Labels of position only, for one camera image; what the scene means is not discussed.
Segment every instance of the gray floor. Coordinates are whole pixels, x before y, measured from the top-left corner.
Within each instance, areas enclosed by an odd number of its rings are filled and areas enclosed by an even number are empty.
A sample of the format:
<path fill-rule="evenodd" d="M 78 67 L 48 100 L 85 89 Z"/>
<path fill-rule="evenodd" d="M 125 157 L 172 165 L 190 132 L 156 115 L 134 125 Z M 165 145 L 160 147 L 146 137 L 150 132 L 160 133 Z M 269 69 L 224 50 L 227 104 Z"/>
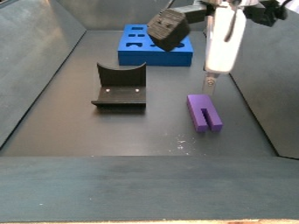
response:
<path fill-rule="evenodd" d="M 186 95 L 201 93 L 205 39 L 190 33 L 190 67 L 146 67 L 144 113 L 104 113 L 96 63 L 117 67 L 121 31 L 88 31 L 5 143 L 1 156 L 272 157 L 273 149 L 227 75 L 213 105 L 220 133 L 196 133 Z"/>

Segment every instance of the blue foam block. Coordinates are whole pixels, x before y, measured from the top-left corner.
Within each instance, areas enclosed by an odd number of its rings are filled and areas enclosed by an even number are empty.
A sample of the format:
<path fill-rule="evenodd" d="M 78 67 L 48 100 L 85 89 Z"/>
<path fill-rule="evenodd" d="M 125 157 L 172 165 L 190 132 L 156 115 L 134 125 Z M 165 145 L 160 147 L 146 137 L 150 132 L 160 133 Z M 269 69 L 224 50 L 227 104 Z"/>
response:
<path fill-rule="evenodd" d="M 188 37 L 169 52 L 160 49 L 146 35 L 145 24 L 126 24 L 117 47 L 120 66 L 188 67 L 192 64 L 192 43 Z"/>

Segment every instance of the black bracket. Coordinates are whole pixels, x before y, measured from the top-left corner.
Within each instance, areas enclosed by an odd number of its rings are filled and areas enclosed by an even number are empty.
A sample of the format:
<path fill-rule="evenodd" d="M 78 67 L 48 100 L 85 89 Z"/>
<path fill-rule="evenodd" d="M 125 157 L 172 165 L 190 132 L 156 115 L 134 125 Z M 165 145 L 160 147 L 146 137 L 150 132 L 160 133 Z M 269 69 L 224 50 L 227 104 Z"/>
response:
<path fill-rule="evenodd" d="M 97 64 L 101 88 L 98 106 L 145 106 L 145 63 L 133 69 L 112 69 Z"/>

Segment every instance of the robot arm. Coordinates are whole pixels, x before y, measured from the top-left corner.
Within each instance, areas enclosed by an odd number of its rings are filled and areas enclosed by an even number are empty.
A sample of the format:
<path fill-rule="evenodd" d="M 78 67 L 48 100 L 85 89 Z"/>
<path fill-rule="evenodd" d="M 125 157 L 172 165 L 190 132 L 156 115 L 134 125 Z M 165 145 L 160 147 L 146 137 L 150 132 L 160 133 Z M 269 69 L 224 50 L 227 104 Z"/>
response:
<path fill-rule="evenodd" d="M 188 24 L 208 18 L 202 92 L 212 95 L 219 75 L 228 74 L 235 65 L 247 18 L 272 26 L 277 18 L 285 19 L 285 9 L 276 0 L 194 0 L 192 5 L 169 8 L 172 3 L 149 21 L 146 33 L 170 51 L 190 31 Z"/>

